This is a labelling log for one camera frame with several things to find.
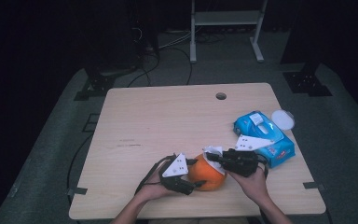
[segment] tissue box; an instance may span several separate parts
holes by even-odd
[[[296,155],[295,144],[260,111],[253,111],[238,118],[234,122],[234,132],[237,135],[243,134],[273,140],[273,145],[261,147],[255,151],[267,159],[270,168],[274,168]]]

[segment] wooden table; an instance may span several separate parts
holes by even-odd
[[[222,92],[225,100],[218,100]],[[108,92],[78,182],[73,219],[115,217],[131,199],[153,164],[184,152],[194,158],[207,146],[234,147],[233,122],[253,110],[266,116],[280,109],[267,83],[112,89]],[[285,214],[321,214],[324,201],[296,145],[296,156],[270,170],[271,198]],[[148,203],[139,218],[257,216],[258,207],[230,176],[216,191],[193,191]]]

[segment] person's right hand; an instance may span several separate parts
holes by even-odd
[[[240,184],[246,196],[255,203],[260,204],[265,200],[270,200],[264,171],[260,167],[257,167],[255,173],[248,177],[230,171],[227,172]]]

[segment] white round object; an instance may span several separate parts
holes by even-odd
[[[281,130],[290,130],[295,127],[295,119],[293,115],[284,110],[276,110],[271,115],[272,121]]]

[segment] gray floor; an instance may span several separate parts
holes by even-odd
[[[296,118],[296,140],[321,191],[333,223],[358,223],[358,105],[342,86],[339,77],[321,65],[317,77],[333,96],[309,97],[291,93],[282,72],[298,71],[302,64],[280,64],[288,33],[262,33],[259,39],[265,62],[257,63],[248,42],[250,34],[227,35],[212,45],[198,45],[198,62],[192,65],[190,85],[267,82],[281,107]],[[161,35],[160,45],[177,38]],[[175,46],[188,53],[188,42]],[[145,69],[156,64],[145,58]],[[185,85],[190,72],[188,59],[179,50],[163,50],[158,67],[149,73],[152,86]],[[143,71],[120,77],[115,88],[125,88]],[[0,209],[0,223],[76,223],[68,217],[67,173],[76,151],[90,133],[83,127],[92,113],[100,113],[103,97],[74,101],[85,84],[84,70],[74,74],[62,93],[43,131],[24,164],[18,191]],[[147,86],[145,77],[131,85]],[[80,149],[70,175],[74,188],[89,149]],[[329,223],[327,214],[293,216],[295,223]],[[108,223],[88,220],[80,223]]]

